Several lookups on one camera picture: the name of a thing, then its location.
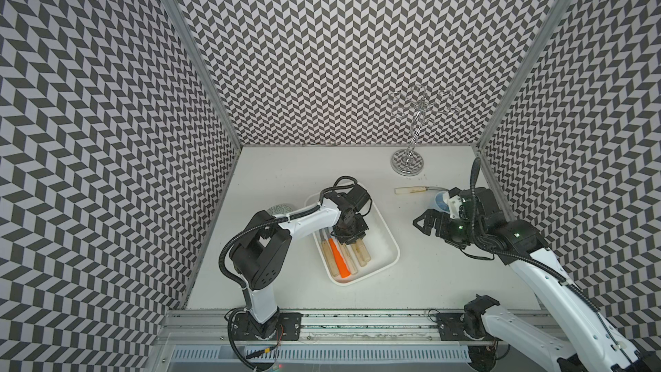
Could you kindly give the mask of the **wooden handle sickle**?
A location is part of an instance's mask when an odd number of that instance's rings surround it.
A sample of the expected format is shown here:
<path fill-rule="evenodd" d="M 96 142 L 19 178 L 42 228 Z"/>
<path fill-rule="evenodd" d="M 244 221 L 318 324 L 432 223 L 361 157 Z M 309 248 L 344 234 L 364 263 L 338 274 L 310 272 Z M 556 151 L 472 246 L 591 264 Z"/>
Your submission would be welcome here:
<path fill-rule="evenodd" d="M 363 259 L 361 258 L 361 255 L 359 254 L 359 251 L 357 249 L 356 243 L 351 246 L 351 249 L 352 249 L 354 255 L 356 256 L 356 260 L 358 262 L 358 265 L 360 267 L 365 267 L 367 265 L 367 263 L 363 262 Z"/>
<path fill-rule="evenodd" d="M 368 262 L 371 261 L 371 255 L 368 252 L 368 249 L 366 248 L 364 242 L 362 239 L 359 239 L 356 241 L 356 246 L 359 251 L 359 254 L 361 255 L 361 258 L 363 259 L 363 262 L 367 264 Z"/>

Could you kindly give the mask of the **blue blade sickle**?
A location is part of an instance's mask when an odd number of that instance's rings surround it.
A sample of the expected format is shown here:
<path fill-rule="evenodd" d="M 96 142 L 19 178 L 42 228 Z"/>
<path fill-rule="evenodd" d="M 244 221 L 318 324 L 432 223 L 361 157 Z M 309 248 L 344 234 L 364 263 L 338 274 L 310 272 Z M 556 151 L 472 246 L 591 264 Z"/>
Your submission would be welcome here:
<path fill-rule="evenodd" d="M 356 267 L 356 263 L 351 255 L 351 252 L 349 251 L 349 247 L 346 246 L 346 244 L 339 244 L 339 251 L 342 254 L 343 260 L 345 265 L 347 266 L 349 273 L 354 276 L 358 272 L 358 269 Z"/>

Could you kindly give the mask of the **white plastic storage box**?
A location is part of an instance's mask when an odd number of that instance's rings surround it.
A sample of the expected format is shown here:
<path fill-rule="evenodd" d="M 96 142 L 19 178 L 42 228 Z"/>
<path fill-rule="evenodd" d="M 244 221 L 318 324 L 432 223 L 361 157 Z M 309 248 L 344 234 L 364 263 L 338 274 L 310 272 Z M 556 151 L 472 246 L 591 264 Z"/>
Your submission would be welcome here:
<path fill-rule="evenodd" d="M 370 206 L 366 205 L 362 212 L 365 213 L 369 208 Z M 314 269 L 321 270 L 320 278 L 322 280 L 333 283 L 338 287 L 349 287 L 365 281 L 370 277 L 380 275 L 399 262 L 399 245 L 392 235 L 392 231 L 387 225 L 377 203 L 371 207 L 365 220 L 368 224 L 368 231 L 363 238 L 363 242 L 371 255 L 371 261 L 365 267 L 360 267 L 351 246 L 349 246 L 349 251 L 356 263 L 358 272 L 356 275 L 350 275 L 348 278 L 342 279 L 340 276 L 333 277 L 330 274 L 320 244 L 320 231 L 322 229 L 311 235 L 312 239 L 310 243 L 312 245 L 310 246 L 311 258 L 309 258 L 309 261 L 312 263 Z M 327 238 L 333 239 L 339 249 L 339 241 L 332 236 L 332 226 L 324 227 L 323 229 L 327 232 Z"/>

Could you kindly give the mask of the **orange collar sickle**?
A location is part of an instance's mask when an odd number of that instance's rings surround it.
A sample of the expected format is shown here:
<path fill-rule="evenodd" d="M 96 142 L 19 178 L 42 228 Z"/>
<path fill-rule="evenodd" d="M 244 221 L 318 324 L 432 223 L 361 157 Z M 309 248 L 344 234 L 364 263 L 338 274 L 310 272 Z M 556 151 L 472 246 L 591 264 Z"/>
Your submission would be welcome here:
<path fill-rule="evenodd" d="M 338 247 L 336 246 L 335 242 L 333 239 L 328 239 L 330 249 L 332 249 L 332 254 L 334 256 L 335 263 L 337 265 L 339 275 L 342 279 L 348 278 L 351 273 L 349 271 L 348 266 L 346 265 L 344 261 L 344 257 L 342 253 L 340 253 Z"/>

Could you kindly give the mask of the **light blue mug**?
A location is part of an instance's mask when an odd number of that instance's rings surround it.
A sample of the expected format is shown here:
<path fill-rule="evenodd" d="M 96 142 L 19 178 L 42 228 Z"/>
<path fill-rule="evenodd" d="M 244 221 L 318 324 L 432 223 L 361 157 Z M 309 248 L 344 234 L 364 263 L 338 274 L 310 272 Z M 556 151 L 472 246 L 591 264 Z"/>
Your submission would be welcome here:
<path fill-rule="evenodd" d="M 439 191 L 434 197 L 432 206 L 434 209 L 444 212 L 444 213 L 450 213 L 450 208 L 448 205 L 448 200 L 449 200 L 449 192 L 447 191 Z"/>

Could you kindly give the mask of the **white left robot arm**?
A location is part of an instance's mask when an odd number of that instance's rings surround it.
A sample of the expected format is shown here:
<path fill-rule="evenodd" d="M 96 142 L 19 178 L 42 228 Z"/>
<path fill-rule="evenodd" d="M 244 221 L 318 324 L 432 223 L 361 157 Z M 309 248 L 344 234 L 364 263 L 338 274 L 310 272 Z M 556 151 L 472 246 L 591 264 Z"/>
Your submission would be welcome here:
<path fill-rule="evenodd" d="M 220 252 L 220 272 L 241 287 L 248 329 L 256 339 L 270 339 L 279 329 L 280 308 L 271 284 L 282 271 L 293 241 L 327 228 L 333 239 L 345 245 L 365 237 L 368 224 L 361 211 L 372 198 L 356 179 L 338 180 L 349 183 L 322 189 L 318 201 L 307 208 L 283 215 L 257 212 Z"/>

